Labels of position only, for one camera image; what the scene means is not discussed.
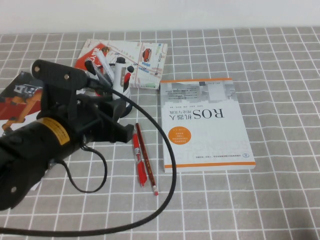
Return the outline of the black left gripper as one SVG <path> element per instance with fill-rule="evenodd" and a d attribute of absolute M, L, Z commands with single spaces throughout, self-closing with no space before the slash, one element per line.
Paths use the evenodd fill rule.
<path fill-rule="evenodd" d="M 71 129 L 73 147 L 81 148 L 90 142 L 128 143 L 133 138 L 134 126 L 117 123 L 126 111 L 122 98 L 71 97 Z"/>

